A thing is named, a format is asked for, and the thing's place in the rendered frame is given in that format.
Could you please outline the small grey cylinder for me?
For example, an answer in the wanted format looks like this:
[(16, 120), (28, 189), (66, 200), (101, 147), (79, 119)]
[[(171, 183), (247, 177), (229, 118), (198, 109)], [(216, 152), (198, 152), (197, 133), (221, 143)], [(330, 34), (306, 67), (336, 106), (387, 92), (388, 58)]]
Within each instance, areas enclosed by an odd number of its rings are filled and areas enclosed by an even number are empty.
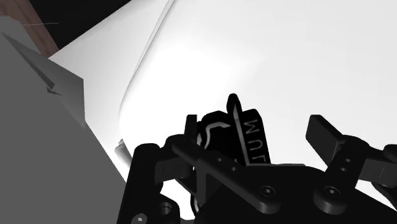
[(129, 153), (123, 139), (118, 142), (118, 146), (115, 148), (115, 154), (122, 161), (123, 165), (130, 168), (132, 163), (132, 156)]

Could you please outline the black object with pale print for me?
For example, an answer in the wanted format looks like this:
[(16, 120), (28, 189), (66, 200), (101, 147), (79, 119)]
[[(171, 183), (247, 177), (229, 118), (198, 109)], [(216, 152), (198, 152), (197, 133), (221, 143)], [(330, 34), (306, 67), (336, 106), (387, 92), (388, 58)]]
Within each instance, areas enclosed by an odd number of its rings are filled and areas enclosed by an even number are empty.
[(230, 94), (225, 112), (208, 113), (199, 121), (197, 144), (197, 187), (191, 196), (195, 214), (212, 205), (236, 207), (240, 202), (260, 214), (278, 212), (277, 188), (265, 174), (271, 161), (256, 109), (242, 110), (238, 96)]

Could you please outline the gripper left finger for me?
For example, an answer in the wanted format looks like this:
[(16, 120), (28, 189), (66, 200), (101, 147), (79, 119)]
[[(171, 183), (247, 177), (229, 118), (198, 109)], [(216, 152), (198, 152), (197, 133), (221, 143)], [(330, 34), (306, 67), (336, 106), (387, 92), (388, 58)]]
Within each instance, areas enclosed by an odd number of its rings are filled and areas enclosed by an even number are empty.
[(273, 215), (282, 206), (275, 188), (248, 178), (249, 172), (261, 170), (240, 166), (218, 151), (202, 150), (186, 134), (168, 137), (162, 148), (141, 144), (132, 157), (117, 224), (181, 224), (178, 203), (160, 193), (163, 183), (172, 179), (203, 207), (233, 209), (226, 214), (217, 211), (216, 218), (242, 217), (249, 223), (249, 211)]

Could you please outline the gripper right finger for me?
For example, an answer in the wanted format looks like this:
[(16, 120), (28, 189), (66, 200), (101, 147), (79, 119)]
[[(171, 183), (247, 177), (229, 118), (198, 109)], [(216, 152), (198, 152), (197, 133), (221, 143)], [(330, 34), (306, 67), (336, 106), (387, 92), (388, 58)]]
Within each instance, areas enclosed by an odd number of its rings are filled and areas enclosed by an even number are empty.
[(327, 214), (341, 215), (364, 198), (356, 192), (367, 181), (397, 209), (397, 144), (383, 150), (343, 135), (321, 115), (311, 115), (305, 138), (327, 169), (313, 193), (315, 205)]

